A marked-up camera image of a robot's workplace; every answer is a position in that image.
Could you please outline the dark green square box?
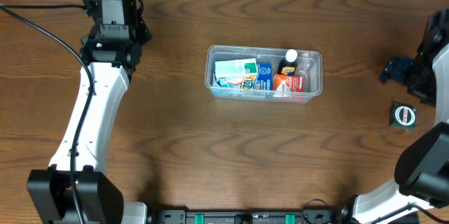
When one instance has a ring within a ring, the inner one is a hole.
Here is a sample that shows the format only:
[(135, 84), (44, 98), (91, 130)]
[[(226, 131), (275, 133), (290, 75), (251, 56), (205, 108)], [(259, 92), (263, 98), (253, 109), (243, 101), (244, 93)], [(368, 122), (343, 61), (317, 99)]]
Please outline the dark green square box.
[(409, 105), (394, 103), (391, 106), (389, 125), (405, 131), (415, 129), (417, 110)]

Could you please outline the white blue medicine box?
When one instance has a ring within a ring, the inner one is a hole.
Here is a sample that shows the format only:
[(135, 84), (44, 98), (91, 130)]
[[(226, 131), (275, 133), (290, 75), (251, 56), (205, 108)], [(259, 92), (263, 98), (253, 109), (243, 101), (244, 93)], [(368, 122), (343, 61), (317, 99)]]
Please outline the white blue medicine box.
[(257, 63), (255, 58), (215, 62), (216, 79), (248, 77), (256, 74)]

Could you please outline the dark bottle white cap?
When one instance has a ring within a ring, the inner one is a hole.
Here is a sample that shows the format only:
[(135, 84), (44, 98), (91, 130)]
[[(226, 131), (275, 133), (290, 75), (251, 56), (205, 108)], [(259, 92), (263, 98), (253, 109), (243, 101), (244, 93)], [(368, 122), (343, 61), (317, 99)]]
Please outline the dark bottle white cap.
[(297, 69), (298, 52), (294, 49), (286, 51), (285, 57), (279, 62), (277, 74), (294, 75)]

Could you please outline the blue fever patch box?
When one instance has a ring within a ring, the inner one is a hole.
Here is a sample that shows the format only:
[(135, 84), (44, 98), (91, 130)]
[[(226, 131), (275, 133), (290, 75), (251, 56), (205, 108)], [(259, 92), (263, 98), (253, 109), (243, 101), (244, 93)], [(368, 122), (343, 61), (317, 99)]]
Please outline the blue fever patch box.
[(213, 86), (222, 88), (270, 90), (272, 87), (272, 66), (270, 64), (257, 64), (257, 75), (249, 77), (227, 77), (218, 79), (214, 77)]

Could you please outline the red white medicine box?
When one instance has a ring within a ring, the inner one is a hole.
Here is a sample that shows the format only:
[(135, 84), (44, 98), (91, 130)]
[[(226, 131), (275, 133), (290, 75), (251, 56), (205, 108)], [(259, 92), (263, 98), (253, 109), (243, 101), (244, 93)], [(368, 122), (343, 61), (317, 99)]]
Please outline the red white medicine box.
[(289, 98), (294, 93), (301, 93), (303, 90), (303, 77), (284, 74), (274, 76), (274, 97)]

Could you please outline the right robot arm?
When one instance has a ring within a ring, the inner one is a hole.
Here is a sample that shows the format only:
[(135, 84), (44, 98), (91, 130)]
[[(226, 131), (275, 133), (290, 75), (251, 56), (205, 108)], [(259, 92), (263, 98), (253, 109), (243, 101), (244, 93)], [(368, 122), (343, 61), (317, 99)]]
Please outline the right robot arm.
[(415, 58), (393, 57), (379, 75), (396, 81), (421, 103), (435, 107), (433, 127), (406, 148), (394, 177), (373, 191), (352, 197), (335, 223), (418, 223), (423, 213), (448, 205), (448, 10), (432, 14)]

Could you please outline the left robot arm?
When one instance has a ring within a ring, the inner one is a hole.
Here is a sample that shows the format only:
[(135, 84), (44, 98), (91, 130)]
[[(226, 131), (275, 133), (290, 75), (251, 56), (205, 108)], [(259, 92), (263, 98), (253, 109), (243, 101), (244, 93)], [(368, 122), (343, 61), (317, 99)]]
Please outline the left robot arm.
[(152, 39), (143, 0), (84, 0), (94, 20), (81, 38), (79, 92), (65, 135), (47, 169), (27, 190), (42, 223), (150, 223), (149, 207), (130, 202), (106, 176), (120, 102)]

